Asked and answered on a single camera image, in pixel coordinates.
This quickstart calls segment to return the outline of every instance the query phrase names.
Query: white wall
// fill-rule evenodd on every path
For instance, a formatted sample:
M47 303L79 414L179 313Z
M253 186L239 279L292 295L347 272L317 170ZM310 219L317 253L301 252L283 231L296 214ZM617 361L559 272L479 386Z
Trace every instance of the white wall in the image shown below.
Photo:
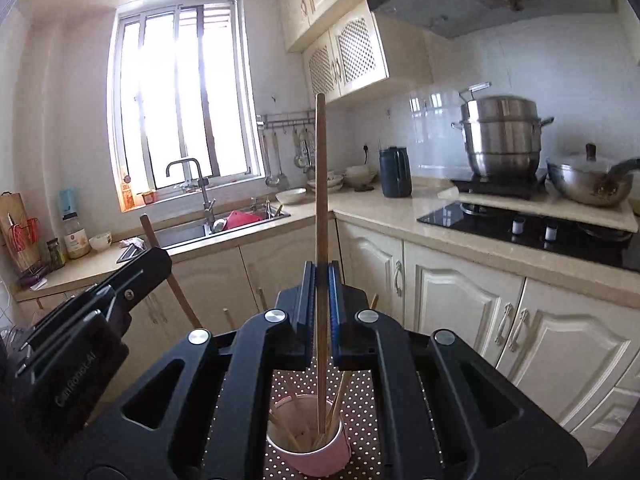
M583 152L590 141L601 156L640 156L640 68L616 14L539 18L452 41L426 36L434 83L352 110L351 153L364 142L397 144L408 147L414 174L468 168L462 134L450 126L460 120L458 90L490 80L493 87L476 96L523 96L537 103L541 117L556 117L543 130L542 164L548 155ZM438 109L430 102L436 94ZM420 113L412 113L412 97Z
M20 191L14 166L14 98L20 58L30 22L13 8L0 25L0 192ZM16 272L6 246L0 247L0 280L11 283ZM19 322L9 304L4 286L0 285L0 331Z
M302 54L285 51L277 0L243 0L243 5L256 113L308 109ZM114 17L115 11L105 12L80 22L36 27L30 35L32 48L22 62L21 82L26 101L38 105L38 116L26 113L33 111L33 106L26 107L20 115L23 129L29 133L26 138L34 139L34 147L24 146L26 153L16 153L15 160L27 173L25 181L30 185L26 189L33 196L30 204L47 205L46 211L38 209L41 220L45 219L43 223L48 222L47 232L59 232L57 193L67 187L78 189L79 214L89 235L139 227L143 212L152 221L159 221L202 208L201 195L190 194L144 210L120 211L107 129L108 60ZM60 31L63 38L60 49L51 28ZM55 100L55 115L50 113L43 118L40 108ZM348 142L342 136L345 122L343 110L329 114L329 149L336 154L339 164ZM293 165L290 130L285 136L278 134L284 172L292 186L302 184L305 176ZM271 166L276 168L273 153ZM225 203L271 191L260 179L222 187L210 195L218 203Z

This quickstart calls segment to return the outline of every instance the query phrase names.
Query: black glass cooktop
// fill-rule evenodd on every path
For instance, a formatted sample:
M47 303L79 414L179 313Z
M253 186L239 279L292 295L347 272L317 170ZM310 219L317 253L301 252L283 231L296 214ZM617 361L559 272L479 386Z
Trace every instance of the black glass cooktop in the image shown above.
M480 193L485 195L513 196L531 200L544 187L546 169L540 168L530 178L479 176L473 171L457 171L447 174L460 193Z
M418 222L640 272L640 235L454 202Z

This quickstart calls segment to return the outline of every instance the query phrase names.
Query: silver screw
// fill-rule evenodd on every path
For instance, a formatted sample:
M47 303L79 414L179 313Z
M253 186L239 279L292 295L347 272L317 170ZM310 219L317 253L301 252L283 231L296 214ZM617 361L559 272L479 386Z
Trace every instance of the silver screw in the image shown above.
M375 310L361 310L358 313L358 319L363 323L375 323L379 318Z
M272 308L271 310L267 310L264 313L264 319L266 319L269 323L279 323L287 317L282 310L279 308Z
M209 332L204 330L203 328L197 328L196 330L192 330L189 334L189 343L193 345L201 345L202 343L206 343L209 340Z
M449 330L438 330L434 337L437 343L446 346L453 344L456 340L456 336L454 336L453 332L450 332Z

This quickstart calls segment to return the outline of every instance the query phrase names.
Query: window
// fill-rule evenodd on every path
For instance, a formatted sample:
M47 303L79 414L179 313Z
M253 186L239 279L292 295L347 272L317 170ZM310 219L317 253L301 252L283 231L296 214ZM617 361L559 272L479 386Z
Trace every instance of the window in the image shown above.
M254 176L253 136L236 4L158 9L121 19L116 37L114 128L118 172L134 194L180 193L203 176L219 185Z

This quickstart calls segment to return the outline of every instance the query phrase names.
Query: dark blue pitcher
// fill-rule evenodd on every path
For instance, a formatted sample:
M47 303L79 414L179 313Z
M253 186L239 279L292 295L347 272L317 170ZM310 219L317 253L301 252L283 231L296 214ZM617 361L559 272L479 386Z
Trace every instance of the dark blue pitcher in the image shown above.
M380 150L380 181L382 194L388 198L411 195L411 170L406 148L389 146Z

